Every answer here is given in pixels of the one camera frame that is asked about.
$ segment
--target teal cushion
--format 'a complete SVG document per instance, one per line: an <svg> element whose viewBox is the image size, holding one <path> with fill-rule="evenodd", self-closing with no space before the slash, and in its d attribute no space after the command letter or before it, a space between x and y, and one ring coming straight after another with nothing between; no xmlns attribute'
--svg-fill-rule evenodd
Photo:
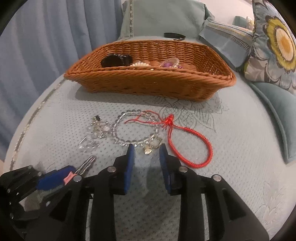
<svg viewBox="0 0 296 241"><path fill-rule="evenodd" d="M284 160L296 159L296 97L288 91L263 82L252 82L250 86L268 104L279 125L284 144Z"/></svg>
<svg viewBox="0 0 296 241"><path fill-rule="evenodd" d="M214 19L206 5L194 0L127 0L123 4L120 39L177 33L196 39L205 19Z"/></svg>

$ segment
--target blue gripper pad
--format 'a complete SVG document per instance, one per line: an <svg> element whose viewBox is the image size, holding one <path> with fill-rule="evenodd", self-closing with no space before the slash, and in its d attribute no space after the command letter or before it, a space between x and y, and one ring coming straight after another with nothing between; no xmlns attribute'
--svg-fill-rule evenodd
<svg viewBox="0 0 296 241"><path fill-rule="evenodd" d="M135 148L132 144L129 144L127 156L126 170L124 171L124 193L126 194L131 185L131 173L133 171L133 163L135 159Z"/></svg>
<svg viewBox="0 0 296 241"><path fill-rule="evenodd" d="M170 175L168 172L168 166L167 166L167 156L168 156L168 151L166 150L165 144L161 144L159 147L159 161L160 161L160 167L161 170L163 171L163 180L165 182L165 188L170 194L171 192L171 183L170 183Z"/></svg>
<svg viewBox="0 0 296 241"><path fill-rule="evenodd" d="M64 184L64 178L69 175L70 172L76 172L76 168L73 166L65 166L59 170L53 170L43 175L36 186L37 190L50 190Z"/></svg>

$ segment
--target wicker basket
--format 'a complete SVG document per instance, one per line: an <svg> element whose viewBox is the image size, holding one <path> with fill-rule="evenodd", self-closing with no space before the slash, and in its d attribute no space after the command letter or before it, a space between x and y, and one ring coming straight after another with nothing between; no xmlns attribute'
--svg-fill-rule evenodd
<svg viewBox="0 0 296 241"><path fill-rule="evenodd" d="M130 54L133 61L178 58L197 71L152 66L102 68L110 53ZM65 73L65 78L83 85L89 92L165 96L204 101L219 89L233 86L234 73L221 57L206 45L173 40L140 40L106 44L87 54Z"/></svg>

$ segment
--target red braided cord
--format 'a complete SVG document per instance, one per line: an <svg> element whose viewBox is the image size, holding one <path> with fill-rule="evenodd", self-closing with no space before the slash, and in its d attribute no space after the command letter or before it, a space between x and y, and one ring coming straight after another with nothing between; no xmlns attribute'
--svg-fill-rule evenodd
<svg viewBox="0 0 296 241"><path fill-rule="evenodd" d="M153 113L153 114L156 114L158 116L158 118L160 119L161 122L149 122L149 121L141 121L139 120L140 116L141 115L138 115L135 119L130 119L130 120L127 120L125 122L125 124L129 121L138 121L140 123L147 123L147 124L154 124L154 125L157 125L157 124L163 124L162 127L167 127L169 126L169 130L168 130L168 143L170 145L170 147L172 148L173 152L175 153L175 155L182 161L184 162L186 165L188 165L189 167L192 167L192 168L202 168L202 167L205 167L206 165L208 165L213 157L213 148L212 148L212 145L211 143L208 141L207 138L205 138L205 136L203 136L202 134L200 134L199 132L193 130L193 129L190 129L188 127L181 127L181 126L176 126L174 125L173 123L173 120L174 120L174 115L173 114L170 114L168 117L166 117L165 119L162 119L160 117L160 115L152 110L147 110L146 112L150 112L150 113ZM207 160L205 160L203 163L201 164L196 164L196 163L193 163L189 160L187 160L185 157L183 157L176 149L176 147L174 146L172 140L171 140L171 136L172 136L172 131L173 131L173 128L177 128L177 129L181 129L181 130L184 130L188 133L191 133L197 137L199 137L200 139L202 139L202 141L206 144L207 148L208 148L208 156L207 156Z"/></svg>

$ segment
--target quilted mattress cover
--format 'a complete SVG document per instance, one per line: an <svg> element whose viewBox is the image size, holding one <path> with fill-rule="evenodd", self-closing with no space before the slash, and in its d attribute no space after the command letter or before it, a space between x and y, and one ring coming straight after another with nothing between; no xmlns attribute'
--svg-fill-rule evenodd
<svg viewBox="0 0 296 241"><path fill-rule="evenodd" d="M296 164L284 163L280 134L272 115L238 74L235 86L218 91L202 103L116 93L90 94L61 76L20 123L4 171L27 165L44 172L69 164L78 167L90 156L81 152L78 144L92 117L100 115L103 120L114 122L128 109L153 110L163 117L173 113L177 125L206 136L213 146L213 159L206 167L196 169L196 173L221 175L255 213L270 238L278 232L296 203ZM151 127L136 123L118 129L118 135L126 140L143 138L150 132ZM167 144L165 131L162 136ZM173 130L172 140L187 159L196 163L205 160L206 146L195 136ZM91 153L98 158L88 176L111 165L126 150L110 137L102 139ZM43 196L38 193L26 205L38 203ZM136 148L129 193L115 196L117 239L177 240L179 212L180 197L169 196L165 190L158 150L145 155L141 148ZM206 240L207 229L205 216Z"/></svg>

